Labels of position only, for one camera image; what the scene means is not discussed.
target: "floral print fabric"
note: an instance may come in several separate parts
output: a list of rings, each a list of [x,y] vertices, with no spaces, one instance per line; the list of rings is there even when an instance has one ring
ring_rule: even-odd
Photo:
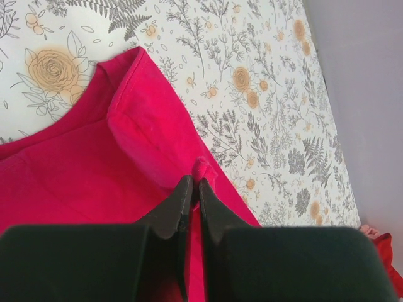
[[[0,143],[141,45],[262,225],[360,224],[300,1],[0,0],[0,24]]]

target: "red fabric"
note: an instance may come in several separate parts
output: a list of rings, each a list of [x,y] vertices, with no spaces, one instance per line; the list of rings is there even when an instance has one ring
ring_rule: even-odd
[[[258,226],[171,85],[137,47],[100,63],[56,124],[0,146],[0,233],[27,223],[132,223],[192,173]],[[190,301],[204,301],[200,211],[192,227]]]
[[[399,273],[392,266],[393,259],[393,251],[392,251],[392,236],[389,233],[383,234],[372,240],[375,244],[379,256],[382,260],[383,266],[389,275],[392,284],[396,290],[397,296],[399,298],[403,298],[403,278],[399,275]]]

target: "pink fabric fold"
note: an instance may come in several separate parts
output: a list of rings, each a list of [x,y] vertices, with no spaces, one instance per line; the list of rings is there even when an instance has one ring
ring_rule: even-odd
[[[132,223],[185,174],[207,178],[224,204],[259,226],[170,83],[138,47],[100,63],[56,124],[0,146],[0,233],[31,223]],[[201,302],[200,211],[191,227],[189,296]]]
[[[372,228],[369,225],[360,226],[360,231],[371,240],[375,240],[380,236],[380,232],[376,228]]]

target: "floral bedsheet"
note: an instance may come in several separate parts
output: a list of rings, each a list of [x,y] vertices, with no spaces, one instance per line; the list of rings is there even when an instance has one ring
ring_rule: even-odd
[[[263,225],[360,224],[299,0],[0,0],[0,143],[143,46]]]

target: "magenta fabric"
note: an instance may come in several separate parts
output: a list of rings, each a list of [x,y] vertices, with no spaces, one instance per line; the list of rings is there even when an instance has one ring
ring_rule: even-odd
[[[133,223],[185,174],[206,177],[251,225],[253,214],[144,49],[98,64],[56,124],[0,146],[0,234],[38,223]],[[200,211],[192,224],[190,301],[204,301]]]

